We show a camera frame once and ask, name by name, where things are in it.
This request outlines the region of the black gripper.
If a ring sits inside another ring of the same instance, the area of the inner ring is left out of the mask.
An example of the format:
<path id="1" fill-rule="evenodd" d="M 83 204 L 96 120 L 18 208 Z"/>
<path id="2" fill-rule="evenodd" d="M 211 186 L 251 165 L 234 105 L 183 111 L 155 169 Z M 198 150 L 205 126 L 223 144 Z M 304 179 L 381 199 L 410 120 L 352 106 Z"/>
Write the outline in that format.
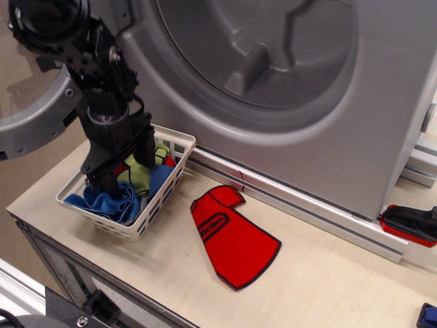
<path id="1" fill-rule="evenodd" d="M 154 127 L 150 113 L 139 111 L 121 120 L 101 125 L 92 122 L 88 114 L 80 122 L 90 142 L 90 151 L 81 172 L 88 185 L 108 193 L 112 199 L 122 198 L 122 191 L 113 171 L 131 154 L 147 168 L 155 164 Z"/>

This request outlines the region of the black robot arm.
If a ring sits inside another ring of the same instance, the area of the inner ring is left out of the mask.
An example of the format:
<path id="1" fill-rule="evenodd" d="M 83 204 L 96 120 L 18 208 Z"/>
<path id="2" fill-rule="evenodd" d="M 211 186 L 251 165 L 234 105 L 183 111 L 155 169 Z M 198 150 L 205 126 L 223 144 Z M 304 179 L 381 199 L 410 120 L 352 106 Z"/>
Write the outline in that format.
<path id="1" fill-rule="evenodd" d="M 155 164 L 151 115 L 135 94 L 137 74 L 113 34 L 91 15 L 88 1 L 10 1 L 13 36 L 28 50 L 66 65 L 83 97 L 75 115 L 91 148 L 81 167 L 87 183 L 114 199 L 121 189 L 114 171 L 129 155 Z"/>

